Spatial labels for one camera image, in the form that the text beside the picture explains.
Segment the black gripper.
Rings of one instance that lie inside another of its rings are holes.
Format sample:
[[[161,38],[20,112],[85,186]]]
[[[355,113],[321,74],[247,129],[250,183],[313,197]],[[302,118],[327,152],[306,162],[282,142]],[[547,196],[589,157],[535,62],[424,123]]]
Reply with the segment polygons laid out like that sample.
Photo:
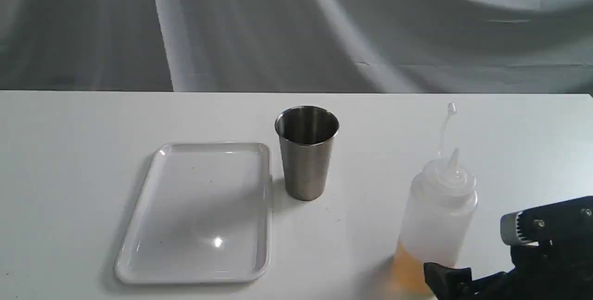
[[[593,198],[584,196],[507,213],[500,237],[512,246],[512,270],[473,281],[470,268],[426,262],[424,281],[438,300],[590,300],[591,265],[570,268],[552,244],[529,244],[592,237],[592,207]]]

